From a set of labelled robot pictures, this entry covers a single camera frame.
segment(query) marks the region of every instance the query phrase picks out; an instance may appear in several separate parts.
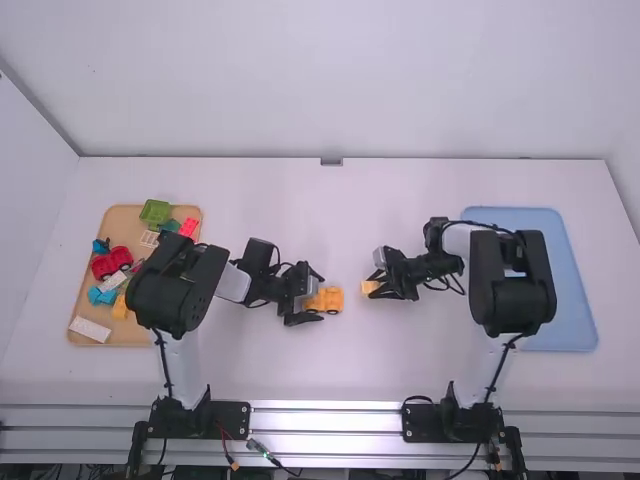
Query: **toy car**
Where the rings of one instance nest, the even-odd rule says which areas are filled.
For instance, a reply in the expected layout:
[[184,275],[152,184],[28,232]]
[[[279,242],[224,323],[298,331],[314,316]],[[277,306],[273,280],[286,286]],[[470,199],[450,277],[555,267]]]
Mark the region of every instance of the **toy car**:
[[305,312],[327,312],[329,315],[337,315],[344,309],[344,292],[339,287],[327,287],[318,289],[315,297],[304,303]]
[[133,266],[133,257],[127,247],[113,247],[105,255],[91,260],[91,271],[96,280],[105,281],[118,270],[127,271]]

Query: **white table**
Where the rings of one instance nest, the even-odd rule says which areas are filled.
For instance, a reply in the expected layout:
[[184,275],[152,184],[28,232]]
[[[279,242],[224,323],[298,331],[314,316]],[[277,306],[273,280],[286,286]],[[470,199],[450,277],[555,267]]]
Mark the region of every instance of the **white table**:
[[[287,329],[272,307],[216,300],[201,326],[213,395],[252,401],[254,434],[291,467],[462,466],[473,446],[404,444],[394,409],[410,394],[440,398],[470,368],[466,299],[425,290],[417,303],[370,301],[359,282],[379,245],[422,252],[430,216],[555,208],[600,343],[592,354],[519,353],[500,403],[531,469],[640,471],[629,436],[640,434],[640,248],[604,162],[580,160],[81,160],[0,366],[0,421],[15,427],[0,434],[0,461],[125,461],[159,389],[155,352],[76,347],[65,327],[103,212],[146,198],[199,205],[201,239],[235,257],[250,236],[264,238],[345,289],[345,311],[322,323]],[[150,462],[159,447],[148,442]],[[224,464],[208,441],[170,441],[167,461]]]

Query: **connector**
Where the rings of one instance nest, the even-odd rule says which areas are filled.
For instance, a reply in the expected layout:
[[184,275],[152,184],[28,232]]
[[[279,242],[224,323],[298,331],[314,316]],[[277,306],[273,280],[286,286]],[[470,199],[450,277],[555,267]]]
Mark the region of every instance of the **connector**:
[[236,462],[233,457],[231,455],[229,455],[228,453],[225,453],[224,457],[227,459],[227,462],[229,463],[229,466],[231,467],[231,470],[233,470],[234,472],[237,472],[238,469],[240,468],[240,465],[238,464],[238,462]]

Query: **blue tray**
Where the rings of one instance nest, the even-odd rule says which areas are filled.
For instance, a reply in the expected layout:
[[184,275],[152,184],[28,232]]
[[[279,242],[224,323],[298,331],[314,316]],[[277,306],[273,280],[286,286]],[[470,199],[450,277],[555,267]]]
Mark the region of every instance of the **blue tray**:
[[573,257],[562,217],[551,208],[469,207],[463,220],[496,224],[510,230],[540,230],[544,233],[558,310],[551,323],[522,344],[522,350],[592,352],[598,332],[591,315],[580,272]]

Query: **cork board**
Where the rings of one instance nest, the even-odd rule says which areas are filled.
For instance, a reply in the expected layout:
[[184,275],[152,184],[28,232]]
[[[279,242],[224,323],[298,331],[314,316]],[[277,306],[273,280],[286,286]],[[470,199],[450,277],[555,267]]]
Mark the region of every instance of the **cork board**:
[[[106,237],[111,239],[110,246],[115,247],[123,245],[129,249],[134,261],[141,258],[148,258],[153,251],[151,248],[140,245],[140,238],[147,224],[143,223],[139,216],[143,205],[114,205],[109,208],[102,218],[102,223],[96,238],[104,240]],[[195,218],[200,221],[193,234],[194,239],[200,236],[200,227],[202,226],[202,212],[194,205],[172,205],[171,215],[181,224],[188,218]],[[91,242],[93,238],[87,239],[87,247],[91,252]],[[101,282],[96,280],[89,266],[91,259],[94,257],[90,253],[87,259],[87,269],[80,287],[80,293],[76,300],[73,313],[69,319],[69,324],[76,315],[80,315],[87,320],[91,320],[99,325],[111,329],[111,335],[106,343],[99,343],[88,337],[67,330],[67,339],[75,345],[98,345],[98,346],[120,346],[120,347],[147,347],[151,345],[149,331],[138,325],[136,316],[133,312],[129,312],[124,320],[114,319],[111,316],[111,306],[99,305],[93,306],[89,302],[87,292],[93,285]]]

